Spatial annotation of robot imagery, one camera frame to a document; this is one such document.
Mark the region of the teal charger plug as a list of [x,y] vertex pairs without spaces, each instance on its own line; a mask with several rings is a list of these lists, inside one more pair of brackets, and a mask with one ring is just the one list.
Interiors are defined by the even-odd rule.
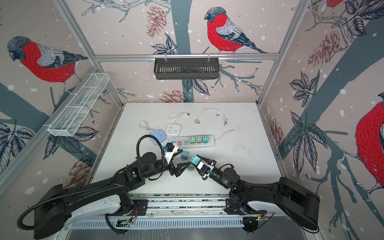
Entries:
[[207,142],[209,142],[209,140],[210,140],[209,136],[202,136],[202,142],[203,143],[207,143]]
[[192,158],[191,158],[191,163],[192,163],[194,166],[198,166],[200,162],[201,162],[201,158],[200,158],[198,155],[193,155],[193,156],[192,156]]
[[189,159],[190,153],[188,151],[183,151],[181,154],[181,159],[187,161]]

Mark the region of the teal charger plug bottom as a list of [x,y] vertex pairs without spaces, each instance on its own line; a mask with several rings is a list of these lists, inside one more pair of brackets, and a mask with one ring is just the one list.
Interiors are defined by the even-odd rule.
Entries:
[[198,166],[200,162],[201,162],[201,158],[200,158],[198,155],[193,155],[193,156],[192,156],[192,158],[191,158],[191,163],[192,163],[194,166]]

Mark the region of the white multicolour power strip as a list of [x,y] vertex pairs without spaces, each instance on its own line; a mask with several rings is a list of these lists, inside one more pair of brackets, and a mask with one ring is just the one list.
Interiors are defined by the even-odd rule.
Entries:
[[[201,117],[204,113],[206,113],[208,111],[214,111],[217,113],[216,116],[222,116],[223,117],[223,125],[228,128],[228,131],[226,131],[220,138],[216,139],[213,135],[193,135],[193,136],[185,136],[185,137],[177,136],[177,137],[170,137],[169,142],[176,143],[180,149],[211,148],[211,147],[214,147],[217,142],[224,139],[226,137],[226,135],[235,131],[233,128],[231,128],[229,126],[225,114],[222,113],[221,111],[217,110],[217,109],[214,109],[214,108],[207,108],[207,109],[203,110],[201,112],[201,114],[194,120],[194,123],[196,125],[200,125],[201,121],[200,121],[199,117]],[[196,136],[209,136],[210,140],[207,143],[202,142],[202,143],[190,144],[189,138],[190,137],[196,137]]]

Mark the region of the white square power socket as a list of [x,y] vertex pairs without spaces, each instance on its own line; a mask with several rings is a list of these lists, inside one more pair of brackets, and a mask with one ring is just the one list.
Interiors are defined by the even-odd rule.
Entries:
[[169,119],[173,121],[173,123],[170,123],[166,127],[166,135],[168,137],[177,137],[180,135],[181,132],[181,125],[177,123],[177,121],[183,117],[183,116],[189,116],[190,113],[181,112],[178,114],[170,114]]

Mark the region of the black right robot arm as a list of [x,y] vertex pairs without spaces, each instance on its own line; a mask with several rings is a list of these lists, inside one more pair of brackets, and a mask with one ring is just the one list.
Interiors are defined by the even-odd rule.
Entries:
[[255,184],[244,181],[232,164],[216,167],[216,161],[194,155],[192,165],[203,180],[212,179],[229,190],[224,211],[229,215],[285,214],[306,232],[319,232],[320,198],[294,181]]

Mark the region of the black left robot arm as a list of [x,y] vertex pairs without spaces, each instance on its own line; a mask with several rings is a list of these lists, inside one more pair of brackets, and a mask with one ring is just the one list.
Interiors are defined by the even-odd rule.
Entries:
[[136,160],[116,171],[112,177],[76,188],[65,189],[63,185],[51,187],[38,203],[19,216],[18,228],[34,231],[36,240],[50,237],[59,232],[66,221],[75,217],[76,210],[110,196],[118,196],[120,202],[117,209],[106,212],[106,216],[128,214],[135,209],[129,196],[130,191],[143,186],[146,180],[158,180],[164,172],[179,177],[190,166],[189,162],[173,163],[173,158],[183,152],[177,150],[173,143],[167,143],[163,147],[159,140],[155,141],[160,148],[160,159],[152,152],[141,155],[140,144],[146,138],[155,140],[152,135],[139,138],[136,144]]

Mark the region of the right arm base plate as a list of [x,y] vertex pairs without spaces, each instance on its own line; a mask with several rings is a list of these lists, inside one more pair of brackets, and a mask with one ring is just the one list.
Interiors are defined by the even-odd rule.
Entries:
[[265,210],[256,211],[253,210],[248,205],[243,205],[241,203],[238,203],[232,199],[226,199],[226,207],[224,208],[224,212],[226,212],[228,215],[266,215],[268,212]]

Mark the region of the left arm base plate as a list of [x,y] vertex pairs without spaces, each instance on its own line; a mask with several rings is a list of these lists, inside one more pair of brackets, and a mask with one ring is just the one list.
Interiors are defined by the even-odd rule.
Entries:
[[119,208],[109,216],[145,216],[148,200],[125,200],[120,203]]

